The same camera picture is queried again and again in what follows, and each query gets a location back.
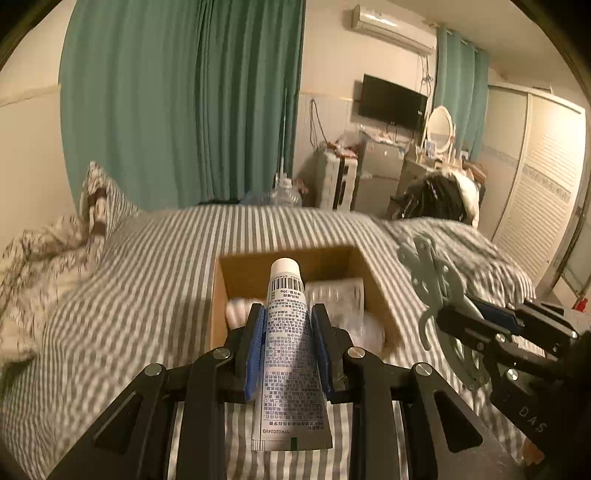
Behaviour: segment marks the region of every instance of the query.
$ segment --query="blue gripper pad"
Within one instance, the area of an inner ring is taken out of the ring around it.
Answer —
[[[259,374],[261,373],[261,354],[265,348],[265,332],[267,331],[267,309],[262,307],[256,319],[255,330],[252,333],[251,346],[246,359],[246,385],[244,394],[247,401],[251,401],[256,393]]]
[[[316,352],[316,363],[318,364],[318,373],[320,374],[320,383],[322,384],[322,391],[326,398],[332,398],[335,393],[332,384],[332,376],[330,374],[330,359],[329,352],[324,342],[324,336],[320,330],[320,324],[316,316],[316,310],[312,309],[312,336],[314,337],[314,348]]]
[[[522,327],[517,322],[515,313],[503,309],[483,300],[470,298],[476,308],[482,313],[485,320],[496,323],[499,327],[506,328],[512,335],[521,335]]]

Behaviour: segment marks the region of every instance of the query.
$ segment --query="barcode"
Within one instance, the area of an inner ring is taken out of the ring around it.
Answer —
[[[290,288],[304,293],[304,284],[297,277],[277,277],[271,283],[271,290]]]

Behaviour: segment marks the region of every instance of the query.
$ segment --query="white tube cap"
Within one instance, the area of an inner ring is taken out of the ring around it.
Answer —
[[[271,278],[280,273],[291,273],[301,280],[300,266],[292,258],[280,258],[275,260],[271,266]]]

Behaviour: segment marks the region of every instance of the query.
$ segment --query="striped bed sheet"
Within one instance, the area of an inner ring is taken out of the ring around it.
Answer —
[[[32,480],[43,479],[104,408],[147,364],[185,365],[206,351],[215,259],[321,245],[356,245],[370,265],[402,334],[388,359],[410,367],[428,362],[519,460],[522,434],[489,402],[470,393],[451,372],[432,326],[433,348],[421,346],[417,320],[425,306],[415,295],[397,248],[428,233],[458,268],[467,290],[496,304],[534,296],[525,272],[473,228],[434,219],[378,221],[357,213],[318,209],[198,206],[139,212],[111,179],[107,186],[103,258],[47,323],[40,356],[8,384],[2,400],[4,441]],[[393,403],[398,431],[400,410]],[[346,479],[351,405],[328,405],[334,448],[309,452],[252,452],[253,405],[226,405],[229,479]],[[173,439],[169,477],[174,478]],[[404,442],[399,442],[404,457]],[[402,477],[406,476],[401,462]]]

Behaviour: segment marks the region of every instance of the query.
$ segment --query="sliding closet door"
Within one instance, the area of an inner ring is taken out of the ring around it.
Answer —
[[[526,115],[526,93],[489,88],[482,149],[478,156],[478,163],[488,173],[478,230],[489,240],[495,236],[517,175]]]
[[[567,285],[573,290],[573,295],[587,294],[584,286],[591,275],[591,255],[589,246],[591,245],[591,219],[586,217],[583,229],[579,235],[574,250],[562,274]]]
[[[535,283],[566,230],[584,151],[584,111],[530,93],[522,164],[493,242]]]

